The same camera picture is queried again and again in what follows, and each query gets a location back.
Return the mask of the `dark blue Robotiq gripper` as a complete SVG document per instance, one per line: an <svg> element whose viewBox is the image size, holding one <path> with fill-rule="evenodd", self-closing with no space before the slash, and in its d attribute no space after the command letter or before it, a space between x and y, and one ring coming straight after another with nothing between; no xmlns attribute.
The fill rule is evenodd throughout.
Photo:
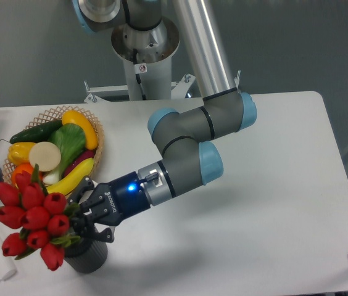
<svg viewBox="0 0 348 296"><path fill-rule="evenodd" d="M143 184L153 180L153 174L139 178L132 172L97 184L90 176L84 176L67 199L69 205L79 205L70 219L71 227L81 237L113 243L116 226L150 208Z"/></svg>

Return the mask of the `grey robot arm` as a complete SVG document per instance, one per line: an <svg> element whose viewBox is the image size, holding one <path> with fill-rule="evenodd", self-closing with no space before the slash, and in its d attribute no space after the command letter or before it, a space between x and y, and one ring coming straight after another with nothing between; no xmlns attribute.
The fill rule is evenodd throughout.
<svg viewBox="0 0 348 296"><path fill-rule="evenodd" d="M168 99L170 59L184 43L203 104L180 113L163 108L147 128L161 159L108 183L83 179L70 195L78 210L73 231L88 239L112 242L123 220L219 178L223 163L213 140L253 125L257 109L222 48L210 1L174 1L178 21L162 14L160 1L73 1L87 32L112 29L111 43L126 63L131 99Z"/></svg>

